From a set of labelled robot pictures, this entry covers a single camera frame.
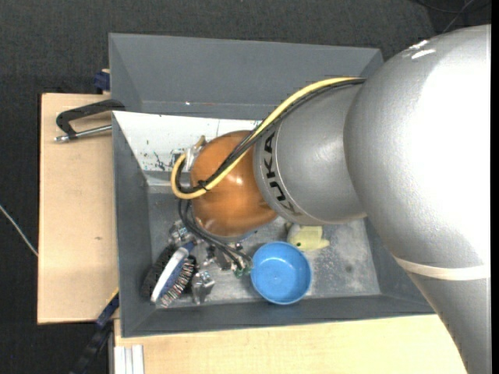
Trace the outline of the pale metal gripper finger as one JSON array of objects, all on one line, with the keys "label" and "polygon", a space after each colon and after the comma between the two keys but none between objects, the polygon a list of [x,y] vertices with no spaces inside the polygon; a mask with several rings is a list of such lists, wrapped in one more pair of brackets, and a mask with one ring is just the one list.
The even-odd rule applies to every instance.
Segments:
[{"label": "pale metal gripper finger", "polygon": [[192,296],[196,305],[205,303],[207,296],[211,293],[215,280],[207,271],[194,274],[192,279]]},{"label": "pale metal gripper finger", "polygon": [[179,248],[192,241],[192,234],[182,221],[176,221],[168,231],[168,243],[172,248]]}]

